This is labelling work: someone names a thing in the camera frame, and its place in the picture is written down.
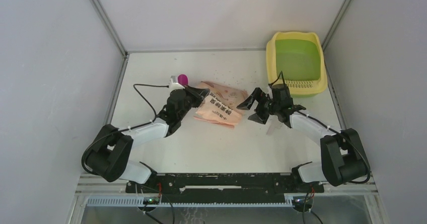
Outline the pink cat litter bag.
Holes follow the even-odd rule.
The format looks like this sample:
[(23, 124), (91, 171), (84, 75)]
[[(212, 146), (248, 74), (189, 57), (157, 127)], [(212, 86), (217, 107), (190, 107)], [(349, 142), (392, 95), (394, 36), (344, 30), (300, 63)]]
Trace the pink cat litter bag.
[(194, 119), (228, 128), (234, 128), (241, 122), (243, 111), (237, 106), (248, 97), (246, 91), (206, 81), (197, 87), (208, 89), (209, 94), (196, 110)]

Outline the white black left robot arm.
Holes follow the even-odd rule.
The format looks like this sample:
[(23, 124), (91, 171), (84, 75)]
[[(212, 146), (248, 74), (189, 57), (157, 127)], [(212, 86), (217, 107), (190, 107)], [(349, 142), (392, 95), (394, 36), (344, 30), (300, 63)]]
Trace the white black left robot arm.
[(129, 159), (134, 147), (174, 134), (192, 108), (198, 108), (209, 95), (209, 89), (179, 86), (170, 91), (166, 104), (152, 121), (118, 129), (104, 125), (81, 158), (83, 169), (107, 182), (118, 179), (136, 182), (145, 192), (157, 187), (153, 170), (144, 163)]

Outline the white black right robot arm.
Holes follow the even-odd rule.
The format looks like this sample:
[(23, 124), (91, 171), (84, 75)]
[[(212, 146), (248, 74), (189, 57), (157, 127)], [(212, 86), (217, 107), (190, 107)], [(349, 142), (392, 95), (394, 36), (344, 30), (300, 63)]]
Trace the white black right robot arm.
[(371, 179), (371, 168), (358, 132), (352, 128), (334, 129), (312, 116), (304, 106), (295, 104), (285, 84), (269, 85), (269, 93), (255, 88), (237, 106), (250, 110), (257, 106), (249, 120), (265, 124), (270, 116), (280, 123), (298, 130), (320, 147), (321, 160), (293, 168), (294, 190), (303, 192), (314, 182), (328, 182), (332, 186), (345, 183), (365, 184)]

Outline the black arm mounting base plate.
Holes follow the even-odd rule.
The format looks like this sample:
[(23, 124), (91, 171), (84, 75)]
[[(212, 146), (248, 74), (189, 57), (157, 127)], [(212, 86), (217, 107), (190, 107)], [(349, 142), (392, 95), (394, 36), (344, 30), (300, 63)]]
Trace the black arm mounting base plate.
[(303, 183), (290, 173), (166, 173), (126, 185), (126, 193), (165, 196), (175, 204), (285, 203), (285, 195), (323, 193), (318, 182)]

